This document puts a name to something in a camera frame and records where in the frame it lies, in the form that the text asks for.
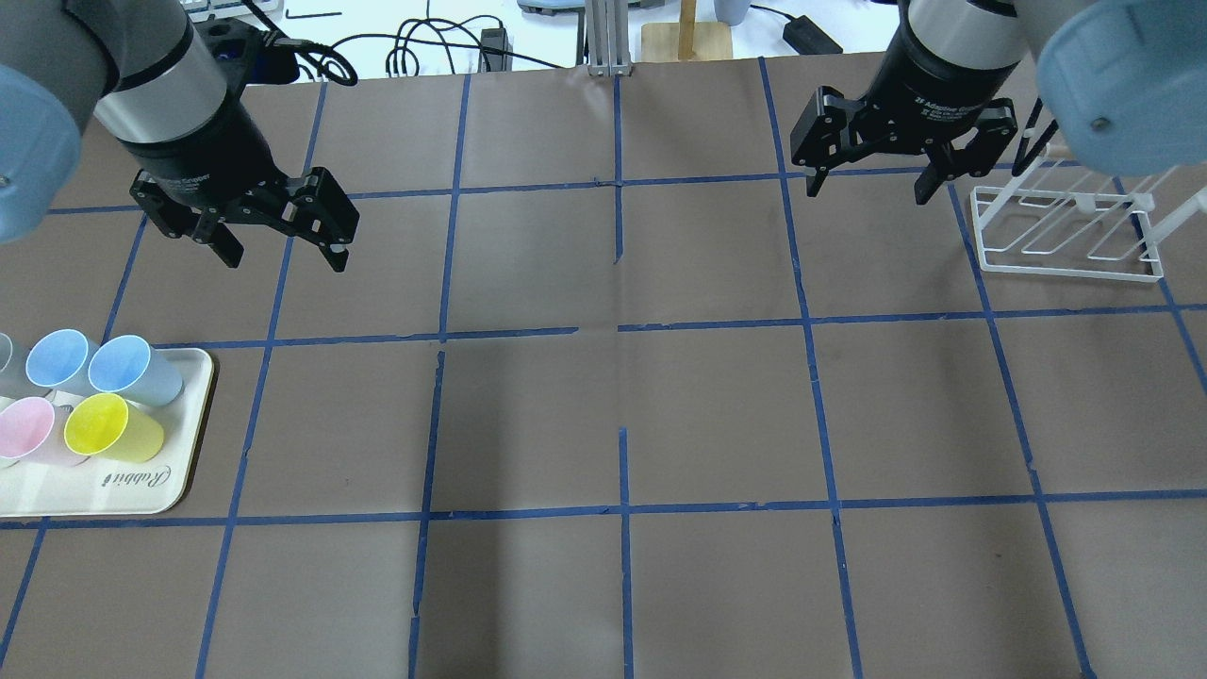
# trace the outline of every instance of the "metal post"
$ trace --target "metal post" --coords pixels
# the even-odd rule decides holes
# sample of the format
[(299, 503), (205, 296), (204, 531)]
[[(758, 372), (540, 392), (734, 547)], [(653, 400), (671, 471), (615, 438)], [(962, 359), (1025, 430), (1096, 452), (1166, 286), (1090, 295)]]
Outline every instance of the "metal post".
[(629, 75), (629, 1), (587, 0), (587, 36), (591, 75)]

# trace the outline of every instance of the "white tray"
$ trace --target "white tray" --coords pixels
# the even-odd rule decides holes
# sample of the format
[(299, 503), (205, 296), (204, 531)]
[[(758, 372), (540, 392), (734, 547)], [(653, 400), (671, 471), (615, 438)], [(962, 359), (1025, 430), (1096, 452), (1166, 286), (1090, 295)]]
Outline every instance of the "white tray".
[[(214, 359), (202, 350), (162, 350), (185, 379), (176, 400), (138, 406), (163, 426), (163, 450), (141, 464), (93, 458), (62, 468), (17, 463), (0, 469), (0, 516), (158, 514), (176, 504), (193, 467), (205, 406), (214, 387)], [(56, 405), (83, 399), (53, 393)], [(0, 397), (0, 409), (12, 400)]]

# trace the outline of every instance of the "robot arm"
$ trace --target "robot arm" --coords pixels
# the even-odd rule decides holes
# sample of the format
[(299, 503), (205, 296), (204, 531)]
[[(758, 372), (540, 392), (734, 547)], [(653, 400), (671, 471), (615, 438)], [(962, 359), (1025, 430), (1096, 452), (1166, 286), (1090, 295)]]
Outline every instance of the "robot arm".
[[(926, 203), (944, 181), (991, 170), (1018, 131), (995, 99), (1028, 45), (1044, 104), (1078, 159), (1144, 175), (1207, 159), (1207, 2), (1202, 0), (900, 0), (900, 27), (868, 92), (814, 94), (792, 160), (816, 195), (834, 166), (922, 154)], [(970, 130), (964, 148), (954, 140)]]
[(253, 68), (297, 77), (275, 36), (229, 19), (194, 27), (176, 0), (0, 2), (0, 242), (41, 219), (94, 112), (139, 159), (130, 193), (165, 235), (234, 267), (243, 246), (226, 224), (261, 223), (344, 269), (356, 209), (323, 168), (278, 169), (239, 101)]

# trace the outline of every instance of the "plastic cup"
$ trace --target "plastic cup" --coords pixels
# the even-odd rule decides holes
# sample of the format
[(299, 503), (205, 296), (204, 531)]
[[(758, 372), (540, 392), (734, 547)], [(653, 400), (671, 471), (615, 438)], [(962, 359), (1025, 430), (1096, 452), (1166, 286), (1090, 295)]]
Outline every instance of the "plastic cup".
[(105, 343), (88, 365), (88, 382), (103, 394), (152, 408), (167, 406), (185, 387), (176, 367), (136, 334)]
[(81, 456), (144, 463), (163, 447), (163, 427), (117, 394), (97, 394), (76, 406), (64, 439)]
[(88, 362), (97, 349), (97, 344), (78, 329), (56, 329), (29, 351), (25, 376), (46, 390), (91, 397), (97, 391), (88, 382)]
[(45, 397), (49, 390), (39, 387), (25, 377), (25, 358), (29, 352), (0, 332), (0, 397), (24, 399)]
[(22, 399), (0, 412), (0, 460), (75, 467), (88, 458), (71, 452), (63, 428), (71, 406), (56, 406), (41, 397)]

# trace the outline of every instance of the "blue tape line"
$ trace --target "blue tape line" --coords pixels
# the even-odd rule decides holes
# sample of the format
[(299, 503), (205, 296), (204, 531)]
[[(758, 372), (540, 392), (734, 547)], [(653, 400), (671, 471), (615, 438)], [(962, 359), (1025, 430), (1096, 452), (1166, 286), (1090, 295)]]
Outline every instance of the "blue tape line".
[(581, 191), (610, 186), (606, 181), (567, 181), (559, 183), (518, 183), (514, 186), (466, 186), (461, 193), (519, 193), (525, 191)]
[(728, 181), (765, 181), (780, 178), (776, 172), (758, 174), (718, 174), (709, 176), (666, 176), (647, 178), (626, 178), (625, 186), (667, 186), (675, 183), (721, 183)]
[(553, 334), (573, 334), (578, 327), (529, 327), (523, 329), (465, 329), (449, 332), (449, 339), (497, 339), (503, 336), (549, 336)]
[(54, 207), (46, 210), (47, 215), (93, 215), (98, 212), (138, 212), (138, 205), (101, 205), (95, 207)]
[(919, 314), (868, 314), (835, 315), (809, 318), (811, 324), (840, 324), (851, 322), (915, 322), (920, 320), (968, 320), (985, 317), (981, 311), (938, 311)]
[(0, 521), (0, 531), (37, 531), (41, 521)]
[(747, 511), (829, 510), (829, 501), (789, 501), (774, 503), (682, 503), (632, 505), (629, 514), (731, 514)]
[[(319, 88), (319, 100), (315, 104), (314, 122), (310, 125), (310, 140), (305, 152), (305, 165), (310, 166), (314, 160), (314, 146), (319, 139), (319, 125), (322, 122), (322, 109), (327, 101), (327, 83)], [(290, 274), (290, 258), (293, 253), (293, 239), (285, 241), (281, 253), (281, 265), (276, 274), (276, 291), (273, 297), (273, 310), (268, 317), (268, 335), (264, 344), (264, 358), (260, 364), (260, 377), (256, 382), (256, 393), (251, 402), (251, 414), (247, 417), (247, 431), (243, 440), (243, 453), (239, 456), (239, 469), (234, 478), (234, 488), (231, 492), (231, 505), (227, 509), (226, 526), (222, 531), (222, 546), (218, 550), (218, 562), (214, 570), (214, 585), (210, 590), (210, 602), (205, 609), (205, 626), (202, 628), (202, 643), (197, 652), (197, 671), (194, 677), (205, 677), (205, 665), (210, 656), (210, 642), (214, 638), (214, 622), (217, 619), (218, 602), (222, 598), (222, 583), (226, 578), (227, 560), (231, 556), (231, 542), (234, 538), (237, 519), (239, 516), (239, 503), (243, 499), (243, 486), (247, 478), (247, 453), (251, 451), (251, 443), (256, 435), (256, 425), (260, 422), (260, 409), (264, 398), (264, 386), (268, 382), (268, 368), (273, 361), (273, 343), (276, 339), (276, 323), (281, 315), (281, 300), (285, 297), (285, 283)]]
[(1025, 505), (1034, 496), (962, 496), (956, 498), (884, 498), (842, 501), (842, 509), (963, 508), (981, 505)]
[(385, 511), (375, 514), (310, 514), (282, 516), (240, 516), (238, 526), (325, 526), (331, 523), (408, 523), (422, 519), (418, 511)]
[(117, 322), (117, 309), (122, 305), (122, 299), (126, 298), (126, 285), (130, 281), (130, 271), (134, 270), (134, 259), (139, 256), (139, 245), (142, 244), (142, 234), (147, 228), (147, 216), (142, 215), (139, 221), (139, 228), (134, 232), (134, 242), (130, 244), (130, 254), (126, 258), (126, 269), (122, 271), (122, 280), (117, 283), (117, 293), (113, 294), (113, 305), (109, 309), (109, 320), (105, 322), (105, 333), (101, 334), (100, 343), (104, 345), (109, 343), (110, 336), (113, 333), (113, 323)]
[(620, 257), (624, 256), (624, 195), (622, 189), (624, 188), (624, 144), (622, 134), (622, 113), (620, 113), (620, 77), (612, 78), (612, 144), (613, 144), (613, 157), (616, 158), (616, 165), (612, 168), (612, 181), (616, 182), (616, 259), (619, 262)]
[(632, 540), (629, 511), (629, 429), (620, 428), (620, 599), (624, 633), (624, 679), (632, 679)]
[(433, 511), (432, 521), (512, 521), (517, 519), (565, 519), (570, 516), (602, 516), (619, 514), (616, 505), (585, 505), (568, 508), (538, 508), (519, 510), (454, 510)]
[(859, 636), (855, 624), (855, 603), (851, 596), (851, 578), (846, 567), (846, 540), (842, 538), (841, 504), (838, 494), (838, 482), (834, 479), (834, 461), (830, 456), (829, 429), (826, 425), (826, 403), (822, 399), (821, 379), (817, 374), (817, 349), (814, 345), (814, 329), (810, 323), (809, 299), (800, 273), (800, 253), (797, 250), (797, 226), (792, 212), (792, 195), (788, 192), (788, 174), (783, 162), (783, 147), (780, 144), (780, 122), (775, 113), (775, 96), (771, 94), (771, 80), (766, 72), (766, 59), (758, 58), (759, 74), (763, 77), (763, 95), (766, 98), (766, 111), (771, 123), (771, 145), (775, 146), (775, 162), (779, 169), (780, 194), (783, 199), (783, 216), (788, 227), (788, 248), (792, 254), (792, 275), (797, 283), (797, 300), (800, 303), (800, 317), (804, 320), (805, 356), (809, 363), (809, 382), (812, 388), (814, 410), (817, 416), (817, 435), (822, 449), (822, 467), (826, 470), (826, 496), (830, 509), (830, 526), (834, 534), (834, 557), (838, 566), (839, 592), (842, 597), (842, 615), (846, 622), (846, 640), (851, 650), (851, 671), (855, 679), (863, 679), (863, 658), (859, 652)]
[(1056, 317), (1071, 315), (1125, 315), (1125, 314), (1155, 314), (1170, 310), (1161, 305), (1139, 306), (1090, 306), (1085, 309), (1027, 309), (999, 311), (993, 310), (996, 317)]
[(1186, 347), (1186, 356), (1190, 358), (1190, 365), (1195, 369), (1195, 375), (1199, 376), (1199, 386), (1202, 387), (1205, 394), (1207, 394), (1207, 371), (1203, 370), (1203, 362), (1199, 355), (1199, 350), (1195, 346), (1194, 338), (1190, 335), (1190, 328), (1186, 327), (1186, 320), (1182, 317), (1182, 309), (1178, 308), (1177, 302), (1173, 299), (1173, 292), (1170, 289), (1170, 283), (1162, 277), (1158, 281), (1161, 286), (1161, 293), (1165, 294), (1166, 302), (1168, 302), (1168, 310), (1173, 314), (1173, 322), (1178, 326), (1178, 333), (1182, 334), (1182, 344)]
[(410, 640), (407, 650), (407, 677), (414, 679), (419, 661), (419, 607), (424, 602), (424, 576), (427, 573), (427, 535), (432, 516), (432, 488), (436, 482), (436, 445), (441, 434), (441, 404), (444, 394), (444, 352), (436, 355), (436, 380), (432, 386), (432, 417), (427, 426), (427, 463), (424, 467), (424, 502), (419, 513), (419, 545), (415, 549), (415, 584), (410, 599)]
[(410, 191), (369, 191), (365, 193), (349, 193), (351, 200), (375, 200), (379, 198), (418, 198), (420, 195), (451, 195), (451, 188), (415, 188)]
[(1102, 491), (1090, 493), (1051, 493), (1048, 503), (1116, 503), (1135, 501), (1201, 501), (1207, 488), (1173, 488), (1167, 491)]
[(998, 332), (997, 318), (993, 305), (990, 303), (989, 291), (985, 288), (985, 277), (981, 275), (980, 265), (976, 262), (976, 252), (973, 247), (972, 234), (964, 219), (964, 211), (956, 195), (956, 187), (947, 183), (947, 195), (951, 198), (951, 207), (956, 212), (956, 223), (960, 227), (960, 236), (963, 240), (964, 254), (968, 257), (968, 265), (972, 267), (973, 277), (976, 281), (976, 293), (980, 295), (981, 306), (985, 309), (985, 322), (989, 324), (990, 339), (993, 343), (993, 355), (997, 357), (997, 367), (1002, 374), (1002, 385), (1005, 388), (1005, 397), (1010, 404), (1010, 414), (1014, 416), (1014, 428), (1019, 435), (1019, 445), (1022, 449), (1022, 460), (1026, 463), (1027, 476), (1031, 479), (1031, 490), (1036, 497), (1036, 508), (1039, 510), (1039, 522), (1044, 529), (1044, 540), (1048, 543), (1048, 554), (1051, 557), (1053, 570), (1056, 574), (1056, 589), (1060, 591), (1061, 603), (1065, 607), (1065, 617), (1068, 621), (1069, 634), (1073, 638), (1073, 649), (1077, 651), (1077, 660), (1081, 667), (1081, 674), (1086, 679), (1096, 679), (1094, 668), (1090, 666), (1090, 657), (1085, 649), (1085, 640), (1081, 638), (1081, 626), (1077, 617), (1077, 609), (1073, 607), (1073, 597), (1069, 593), (1068, 579), (1065, 575), (1065, 562), (1060, 556), (1060, 546), (1056, 544), (1056, 534), (1053, 531), (1051, 516), (1048, 514), (1048, 504), (1044, 501), (1044, 488), (1039, 481), (1039, 473), (1036, 470), (1034, 457), (1031, 451), (1031, 440), (1027, 435), (1026, 425), (1022, 421), (1022, 409), (1019, 405), (1018, 392), (1014, 388), (1014, 379), (1010, 375), (1010, 367), (1005, 361), (1005, 350), (1002, 345), (1002, 335)]
[(470, 112), (470, 76), (461, 86), (461, 113), (456, 128), (456, 156), (453, 159), (453, 193), (449, 200), (449, 232), (444, 242), (444, 279), (441, 283), (441, 344), (449, 330), (449, 293), (453, 286), (453, 247), (456, 244), (456, 211), (461, 201), (461, 160), (465, 156), (465, 121)]
[(194, 528), (226, 526), (226, 517), (159, 517), (159, 519), (52, 519), (49, 531), (75, 531), (81, 528)]
[(805, 321), (799, 317), (770, 317), (760, 320), (705, 320), (687, 322), (642, 322), (618, 324), (618, 332), (660, 332), (667, 329), (725, 329), (734, 327), (798, 327)]
[(12, 609), (8, 611), (8, 624), (5, 625), (4, 638), (0, 639), (0, 668), (4, 668), (4, 658), (8, 656), (12, 634), (17, 631), (17, 619), (21, 617), (21, 607), (25, 603), (25, 593), (29, 592), (29, 581), (34, 579), (34, 567), (37, 566), (37, 556), (42, 552), (48, 521), (48, 517), (43, 516), (39, 522), (37, 534), (34, 535), (34, 546), (30, 548), (29, 560), (25, 561), (25, 573), (21, 576), (21, 586), (17, 589), (17, 598), (13, 599)]
[(263, 350), (268, 346), (264, 339), (239, 339), (233, 343), (164, 343), (157, 344), (157, 350)]
[(319, 101), (315, 104), (314, 122), (310, 123), (310, 140), (305, 148), (305, 166), (314, 163), (314, 147), (319, 141), (319, 125), (322, 124), (322, 111), (327, 107), (327, 82), (319, 86)]
[(346, 336), (292, 336), (276, 339), (276, 347), (315, 347), (320, 345), (389, 345), (395, 343), (430, 343), (439, 339), (435, 332), (416, 334), (351, 334)]

